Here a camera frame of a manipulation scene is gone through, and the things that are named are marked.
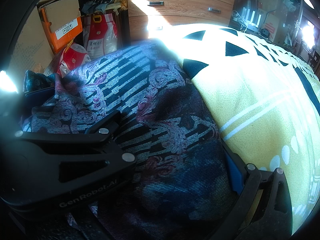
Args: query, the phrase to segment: drawer handle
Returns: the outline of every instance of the drawer handle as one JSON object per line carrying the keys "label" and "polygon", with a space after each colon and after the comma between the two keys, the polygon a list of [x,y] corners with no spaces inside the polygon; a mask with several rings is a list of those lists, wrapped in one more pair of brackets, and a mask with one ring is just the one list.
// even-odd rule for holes
{"label": "drawer handle", "polygon": [[147,26],[147,31],[157,31],[157,30],[162,30],[163,26],[156,26],[156,27],[149,27]]}
{"label": "drawer handle", "polygon": [[149,2],[149,5],[164,5],[164,2]]}
{"label": "drawer handle", "polygon": [[220,10],[217,10],[217,9],[213,9],[211,7],[208,8],[208,11],[211,11],[211,12],[216,12],[216,13],[221,13]]}

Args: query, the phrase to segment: red plastic bag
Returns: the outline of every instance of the red plastic bag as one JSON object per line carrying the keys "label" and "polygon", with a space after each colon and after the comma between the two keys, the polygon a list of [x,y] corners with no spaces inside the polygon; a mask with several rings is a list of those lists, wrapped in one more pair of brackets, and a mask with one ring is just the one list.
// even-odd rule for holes
{"label": "red plastic bag", "polygon": [[84,18],[84,47],[92,60],[117,50],[117,35],[112,14]]}
{"label": "red plastic bag", "polygon": [[71,70],[91,61],[84,47],[74,42],[71,44],[71,42],[63,50],[58,64],[57,73],[62,77],[67,75]]}

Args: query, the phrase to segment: yellow blanket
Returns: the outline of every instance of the yellow blanket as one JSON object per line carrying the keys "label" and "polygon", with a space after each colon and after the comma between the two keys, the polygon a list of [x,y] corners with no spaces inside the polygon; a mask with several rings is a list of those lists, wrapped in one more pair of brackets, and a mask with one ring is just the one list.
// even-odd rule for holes
{"label": "yellow blanket", "polygon": [[228,29],[179,25],[151,36],[175,52],[181,66],[186,59],[204,63],[191,71],[192,82],[227,145],[261,170],[284,169],[294,233],[320,188],[320,116],[295,68],[302,70],[319,101],[320,83],[310,66],[291,53]]}

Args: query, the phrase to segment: yellow handle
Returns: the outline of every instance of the yellow handle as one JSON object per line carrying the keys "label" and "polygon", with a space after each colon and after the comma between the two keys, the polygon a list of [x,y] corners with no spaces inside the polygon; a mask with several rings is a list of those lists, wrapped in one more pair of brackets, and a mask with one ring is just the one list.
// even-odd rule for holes
{"label": "yellow handle", "polygon": [[102,21],[101,15],[95,15],[92,17],[94,23],[100,23]]}
{"label": "yellow handle", "polygon": [[68,49],[71,47],[72,43],[73,43],[73,40],[71,40],[71,41],[68,43],[68,45],[67,45],[66,48],[64,49],[63,54],[65,54],[65,53],[68,51]]}

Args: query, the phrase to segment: orange box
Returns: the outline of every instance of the orange box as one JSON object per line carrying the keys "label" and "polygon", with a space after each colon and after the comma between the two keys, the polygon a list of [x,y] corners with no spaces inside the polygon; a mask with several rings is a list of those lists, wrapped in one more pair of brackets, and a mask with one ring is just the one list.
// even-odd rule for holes
{"label": "orange box", "polygon": [[82,32],[78,0],[52,0],[39,8],[39,15],[54,54]]}

